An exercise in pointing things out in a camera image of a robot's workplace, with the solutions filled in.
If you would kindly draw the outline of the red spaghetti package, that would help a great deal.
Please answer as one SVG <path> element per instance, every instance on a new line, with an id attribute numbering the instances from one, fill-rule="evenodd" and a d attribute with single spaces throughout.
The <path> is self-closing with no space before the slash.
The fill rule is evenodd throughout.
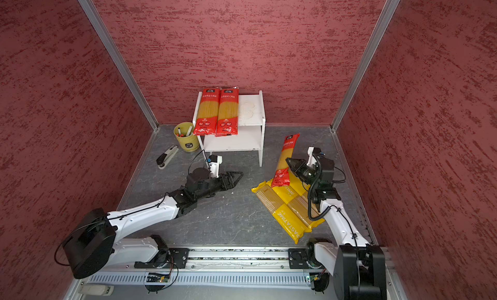
<path id="1" fill-rule="evenodd" d="M 223 89 L 220 95 L 215 137 L 238 134 L 239 89 Z"/>
<path id="2" fill-rule="evenodd" d="M 292 158 L 299 137 L 300 133 L 285 137 L 271 187 L 283 187 L 290 184 L 289 165 L 286 160 Z"/>
<path id="3" fill-rule="evenodd" d="M 204 89 L 195 120 L 194 134 L 206 136 L 216 133 L 219 114 L 221 90 L 219 88 Z"/>

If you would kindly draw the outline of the yellow pasta package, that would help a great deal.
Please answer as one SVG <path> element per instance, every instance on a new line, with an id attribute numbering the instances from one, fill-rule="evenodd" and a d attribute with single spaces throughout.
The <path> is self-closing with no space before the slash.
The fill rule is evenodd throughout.
<path id="1" fill-rule="evenodd" d="M 251 191 L 266 207 L 275 221 L 282 227 L 288 236 L 298 244 L 305 233 L 311 233 L 303 222 L 292 212 L 283 200 L 272 190 L 270 182 L 262 182 Z"/>
<path id="2" fill-rule="evenodd" d="M 309 219 L 308 214 L 308 191 L 307 184 L 303 184 L 294 174 L 289 175 L 290 183 L 288 186 L 272 187 L 272 190 L 283 200 L 283 202 L 292 210 L 292 212 L 303 222 L 305 227 L 311 231 L 319 226 L 325 220 L 322 218 L 318 221 Z"/>

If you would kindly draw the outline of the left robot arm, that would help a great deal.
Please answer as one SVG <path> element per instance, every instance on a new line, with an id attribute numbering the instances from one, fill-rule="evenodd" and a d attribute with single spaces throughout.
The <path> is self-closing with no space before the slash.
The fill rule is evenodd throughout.
<path id="1" fill-rule="evenodd" d="M 131 239 L 129 235 L 190 213 L 199 200 L 234 189 L 242 178 L 239 171 L 212 177 L 208 169 L 197 168 L 186 177 L 185 185 L 165 193 L 159 200 L 109 213 L 102 208 L 94 209 L 60 244 L 66 265 L 75 279 L 130 262 L 136 268 L 173 268 L 170 249 L 160 236 Z"/>

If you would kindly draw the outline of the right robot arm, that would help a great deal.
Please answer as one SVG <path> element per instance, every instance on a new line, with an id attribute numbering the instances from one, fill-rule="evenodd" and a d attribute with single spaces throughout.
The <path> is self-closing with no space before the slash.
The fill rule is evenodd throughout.
<path id="1" fill-rule="evenodd" d="M 309 184 L 308 217 L 324 219 L 336 247 L 309 242 L 309 260 L 323 266 L 333 279 L 338 299 L 388 299 L 386 259 L 379 246 L 370 244 L 355 227 L 344 209 L 334 184 L 334 161 L 311 154 L 309 160 L 287 158 L 292 174 Z"/>

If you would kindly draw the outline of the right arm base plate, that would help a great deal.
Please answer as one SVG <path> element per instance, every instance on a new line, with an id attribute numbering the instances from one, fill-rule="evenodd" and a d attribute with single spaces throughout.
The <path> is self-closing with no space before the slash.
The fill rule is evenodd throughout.
<path id="1" fill-rule="evenodd" d="M 305 248 L 288 249 L 289 267 L 292 270 L 322 270 L 324 266 L 319 263 Z"/>

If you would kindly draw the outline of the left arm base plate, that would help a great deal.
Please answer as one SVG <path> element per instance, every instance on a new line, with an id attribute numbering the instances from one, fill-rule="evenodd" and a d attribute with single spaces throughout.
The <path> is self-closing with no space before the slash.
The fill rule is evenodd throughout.
<path id="1" fill-rule="evenodd" d="M 160 250 L 149 262 L 135 262 L 136 269 L 184 269 L 188 260 L 190 249 L 170 248 L 168 251 Z"/>

